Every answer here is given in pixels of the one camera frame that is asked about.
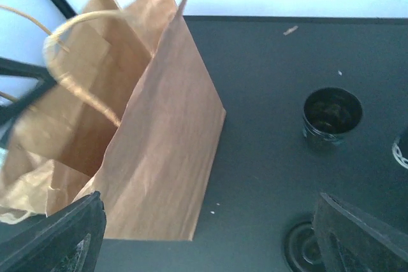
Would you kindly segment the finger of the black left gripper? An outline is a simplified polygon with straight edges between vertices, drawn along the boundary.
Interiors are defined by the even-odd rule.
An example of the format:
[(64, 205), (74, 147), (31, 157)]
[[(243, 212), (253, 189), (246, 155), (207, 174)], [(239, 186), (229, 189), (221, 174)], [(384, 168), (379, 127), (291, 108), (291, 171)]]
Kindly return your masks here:
[(1, 58), (1, 125), (19, 115), (56, 84), (43, 66)]

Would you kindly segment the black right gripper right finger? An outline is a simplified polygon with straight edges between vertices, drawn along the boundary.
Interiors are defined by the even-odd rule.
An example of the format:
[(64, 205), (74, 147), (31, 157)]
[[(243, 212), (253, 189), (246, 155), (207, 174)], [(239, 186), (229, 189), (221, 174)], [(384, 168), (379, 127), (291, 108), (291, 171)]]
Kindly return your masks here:
[(407, 271), (407, 235), (327, 193), (312, 221), (327, 271)]

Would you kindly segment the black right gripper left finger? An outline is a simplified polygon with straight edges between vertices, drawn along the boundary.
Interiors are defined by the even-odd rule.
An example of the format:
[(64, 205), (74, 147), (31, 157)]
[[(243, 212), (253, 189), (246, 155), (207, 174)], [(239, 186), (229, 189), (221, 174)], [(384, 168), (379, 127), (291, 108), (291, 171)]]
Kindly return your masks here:
[(1, 271), (94, 271), (105, 228), (96, 191), (1, 243)]

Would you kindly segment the brown paper bag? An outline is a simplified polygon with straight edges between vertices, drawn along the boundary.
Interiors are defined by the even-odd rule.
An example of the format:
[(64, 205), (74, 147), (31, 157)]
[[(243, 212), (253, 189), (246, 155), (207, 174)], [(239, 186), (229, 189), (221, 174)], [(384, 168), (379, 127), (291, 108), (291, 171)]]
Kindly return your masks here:
[(11, 130), (1, 222), (51, 216), (97, 191), (106, 238), (193, 239), (226, 111), (185, 5), (89, 0), (48, 34), (56, 84)]

